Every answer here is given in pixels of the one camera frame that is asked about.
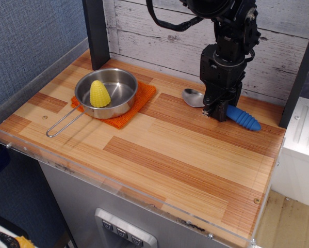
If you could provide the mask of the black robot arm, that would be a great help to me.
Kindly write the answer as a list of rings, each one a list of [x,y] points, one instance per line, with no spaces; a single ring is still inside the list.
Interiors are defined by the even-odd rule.
[[[159,20],[153,2],[146,4],[158,26],[176,32],[184,32],[204,19],[213,22],[216,42],[202,51],[200,59],[200,80],[206,87],[203,115],[225,121],[228,106],[239,101],[245,68],[259,44],[255,1],[183,1],[195,17],[178,25]]]

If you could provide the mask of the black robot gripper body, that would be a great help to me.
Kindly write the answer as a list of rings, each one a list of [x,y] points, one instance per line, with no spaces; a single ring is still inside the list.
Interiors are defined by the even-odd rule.
[[[206,87],[204,105],[213,105],[218,100],[232,100],[230,90],[243,80],[246,66],[244,56],[236,62],[226,61],[217,55],[216,44],[208,45],[202,51],[200,60],[200,80]]]

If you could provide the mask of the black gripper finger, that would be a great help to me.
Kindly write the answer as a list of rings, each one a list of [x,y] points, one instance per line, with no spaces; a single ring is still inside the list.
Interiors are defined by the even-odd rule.
[[[232,100],[229,101],[229,105],[237,106],[237,103],[238,103],[239,98],[240,98],[241,90],[242,90],[242,81],[239,81],[235,85],[235,87],[230,90],[230,92],[233,95],[233,98],[232,98]]]
[[[202,110],[202,114],[205,117],[211,117],[216,119],[219,122],[226,121],[226,113],[228,108],[228,101],[218,100],[213,105],[206,105]]]

